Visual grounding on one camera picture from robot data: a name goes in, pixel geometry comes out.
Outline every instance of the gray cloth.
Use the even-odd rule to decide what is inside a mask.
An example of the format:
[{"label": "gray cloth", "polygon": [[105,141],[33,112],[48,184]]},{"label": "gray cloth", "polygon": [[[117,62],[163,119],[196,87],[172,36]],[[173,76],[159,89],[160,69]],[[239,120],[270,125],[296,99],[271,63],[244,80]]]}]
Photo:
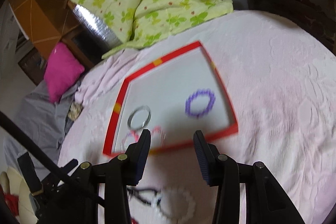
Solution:
[{"label": "gray cloth", "polygon": [[[13,120],[55,164],[71,126],[67,124],[67,120],[72,122],[67,119],[67,115],[79,85],[80,82],[77,82],[63,94],[59,103],[52,104],[49,102],[46,82],[42,81],[32,93],[22,99]],[[5,138],[3,146],[7,165],[20,171],[17,158],[26,152],[25,148],[11,136]],[[43,180],[50,172],[34,157],[31,156],[31,159],[37,176]]]}]

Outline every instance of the silver insulation foil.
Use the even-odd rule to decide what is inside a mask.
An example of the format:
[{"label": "silver insulation foil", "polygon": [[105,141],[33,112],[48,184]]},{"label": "silver insulation foil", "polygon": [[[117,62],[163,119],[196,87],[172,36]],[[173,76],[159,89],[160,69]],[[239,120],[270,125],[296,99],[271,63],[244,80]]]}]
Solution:
[{"label": "silver insulation foil", "polygon": [[102,19],[96,17],[88,9],[77,4],[73,13],[78,21],[94,35],[97,43],[105,52],[121,44],[121,41],[115,35],[113,30],[108,27]]}]

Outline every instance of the bolt head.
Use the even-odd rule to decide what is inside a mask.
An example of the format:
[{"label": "bolt head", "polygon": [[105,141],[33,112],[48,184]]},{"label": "bolt head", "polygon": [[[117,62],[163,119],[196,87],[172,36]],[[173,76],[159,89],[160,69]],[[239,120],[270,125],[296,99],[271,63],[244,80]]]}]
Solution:
[{"label": "bolt head", "polygon": [[225,154],[219,154],[217,156],[217,158],[220,160],[220,161],[226,161],[227,160],[227,156]]},{"label": "bolt head", "polygon": [[257,162],[255,163],[255,166],[258,167],[258,168],[260,168],[260,169],[262,169],[262,168],[265,167],[265,164],[264,164],[263,162],[261,162],[261,161],[257,161]]},{"label": "bolt head", "polygon": [[125,160],[127,159],[127,155],[126,154],[120,154],[118,155],[118,160]]},{"label": "bolt head", "polygon": [[86,168],[89,168],[90,167],[90,163],[85,161],[85,162],[82,162],[82,164],[80,165],[80,167],[82,169],[86,169]]}]

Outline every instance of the bed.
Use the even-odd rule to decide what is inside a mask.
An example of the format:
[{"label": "bed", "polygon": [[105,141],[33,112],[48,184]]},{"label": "bed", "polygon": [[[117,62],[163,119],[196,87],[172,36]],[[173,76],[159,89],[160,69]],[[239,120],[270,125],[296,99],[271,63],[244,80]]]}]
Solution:
[{"label": "bed", "polygon": [[[195,40],[216,64],[239,124],[238,134],[214,144],[237,162],[264,162],[305,223],[322,223],[336,202],[336,57],[288,19],[238,11],[140,51],[125,76]],[[73,158],[109,160],[102,147],[120,86],[121,81],[84,108],[64,140],[59,166]],[[196,202],[188,223],[212,220],[217,189],[202,180],[192,148],[150,155],[138,186],[184,187]],[[240,223],[244,200],[242,187]],[[171,223],[136,199],[130,212],[139,224]]]}]

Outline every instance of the yellow tape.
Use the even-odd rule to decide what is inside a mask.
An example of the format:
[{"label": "yellow tape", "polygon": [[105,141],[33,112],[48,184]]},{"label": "yellow tape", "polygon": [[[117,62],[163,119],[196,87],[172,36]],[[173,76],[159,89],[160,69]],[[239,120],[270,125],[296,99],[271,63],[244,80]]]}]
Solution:
[{"label": "yellow tape", "polygon": [[42,194],[42,193],[43,193],[43,184],[41,184],[41,189],[40,189],[40,190],[38,190],[38,191],[32,193],[31,195],[32,195],[32,196],[36,196],[36,195],[40,195],[40,194]]},{"label": "yellow tape", "polygon": [[159,59],[157,59],[157,60],[154,60],[154,61],[153,61],[153,64],[154,64],[154,66],[158,66],[158,65],[162,64],[162,59],[159,58]]},{"label": "yellow tape", "polygon": [[211,62],[211,67],[215,70],[216,69],[216,65],[214,62]]},{"label": "yellow tape", "polygon": [[113,111],[116,112],[116,113],[118,113],[118,114],[120,114],[120,111],[121,111],[121,104],[116,103],[116,104],[114,105]]}]

